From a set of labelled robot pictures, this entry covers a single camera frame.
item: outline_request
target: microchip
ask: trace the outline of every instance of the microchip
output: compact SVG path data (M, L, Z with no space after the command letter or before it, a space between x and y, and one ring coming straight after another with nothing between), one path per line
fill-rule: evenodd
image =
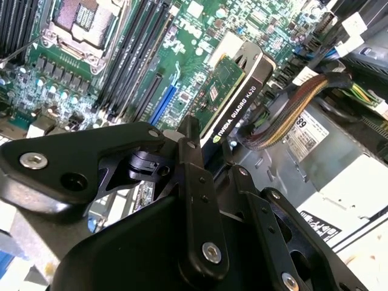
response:
M39 57L38 60L36 61L35 67L36 67L37 69L40 69L40 70L41 70L41 69L44 68L45 63L46 63L46 60L45 60L44 58Z
M51 62L47 62L46 66L44 67L44 72L51 76L53 71L54 71L54 65Z
M199 90L200 88L201 88L201 83L199 83L199 82L195 82L195 84L194 84L194 89L195 90Z
M218 96L218 91L216 88L216 85L213 85L212 88L210 88L210 98L212 101L214 101Z
M55 68L55 71L54 71L54 78L55 79L61 79L62 78L62 75L63 75L63 69L57 67Z
M83 80L82 83L81 83L81 86L79 88L79 91L81 93L86 93L89 89L89 82Z
M79 77L74 77L70 83L71 88L78 89L81 83L81 79Z
M206 34L211 36L212 38L214 38L216 36L217 32L214 29L212 29L212 28L208 28L206 30Z
M62 82L65 85L68 85L70 83L70 81L72 80L72 77L73 77L73 75L71 73L65 72L65 75L62 78Z

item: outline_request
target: bolt hole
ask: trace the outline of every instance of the bolt hole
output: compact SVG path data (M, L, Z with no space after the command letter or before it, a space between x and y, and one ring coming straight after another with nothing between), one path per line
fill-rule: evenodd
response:
M242 211L237 212L235 215L236 215L238 218L241 218L242 220L245 219L244 214L243 214Z
M270 233L275 233L275 229L272 226L268 226L268 230Z
M213 257L217 256L217 250L214 247L208 247L207 252Z
M340 284L339 284L339 287L340 287L343 291L350 291L350 289L349 289L344 283L340 283Z
M188 145L189 147L191 147L192 149L195 149L195 148L196 148L196 146L194 145L194 143L192 143L191 141L189 141L189 142L187 143L187 145Z
M203 202L205 202L205 203L208 203L208 201L209 201L209 199L208 199L208 197L207 197L206 195L203 195L203 196L201 197L201 200L202 200Z
M157 137L159 136L159 133L157 133L157 132L154 131L153 129L150 129L150 130L148 131L148 133L149 133L150 135L152 135L154 138L157 138Z
M87 188L87 179L78 173L66 173L61 176L61 184L69 191L79 192Z
M32 163L32 164L40 164L42 162L42 159L38 156L30 156L28 159L27 159L28 162Z
M158 170L159 176L167 176L170 173L170 168L167 166L163 166Z

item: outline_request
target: white sticker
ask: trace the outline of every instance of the white sticker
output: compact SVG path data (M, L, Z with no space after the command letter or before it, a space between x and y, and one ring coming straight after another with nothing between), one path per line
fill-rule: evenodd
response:
M352 36L350 37L345 43L340 41L336 47L335 50L339 54L341 58L348 55L355 49L357 49L359 46L364 44L364 40L360 35Z
M190 3L189 7L187 8L187 12L189 12L195 18L199 18L201 16L203 10L204 10L204 7L195 1L192 1Z
M305 67L298 76L292 81L297 86L302 86L303 83L315 77L318 73L314 72L312 69Z
M329 135L329 132L310 113L303 111L287 135L287 142L301 162Z
M179 12L179 7L172 5L171 9L170 9L170 14L172 16L176 16L176 15L178 15L178 12Z
M210 98L212 99L213 102L217 98L217 96L218 96L218 91L217 91L216 85L212 85L212 88L210 89Z
M350 37L360 36L368 29L361 15L358 12L354 13L351 17L344 20L342 22L342 26Z

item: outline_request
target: green pcb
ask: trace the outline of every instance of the green pcb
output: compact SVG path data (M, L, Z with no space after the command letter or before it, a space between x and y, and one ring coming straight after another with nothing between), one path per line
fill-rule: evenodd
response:
M224 56L219 61L190 110L198 118L201 131L222 111L244 76L244 71L232 59Z

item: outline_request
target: warning label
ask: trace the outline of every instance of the warning label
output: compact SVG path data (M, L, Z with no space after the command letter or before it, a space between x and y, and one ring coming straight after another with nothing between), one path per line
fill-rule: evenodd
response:
M328 135L329 132L314 117L303 111L286 140L292 153L301 162Z
M302 211L301 216L306 220L312 229L319 234L319 236L325 241L330 241L334 236L342 232L341 229L332 226L330 223L323 221L322 219L315 217L314 215Z

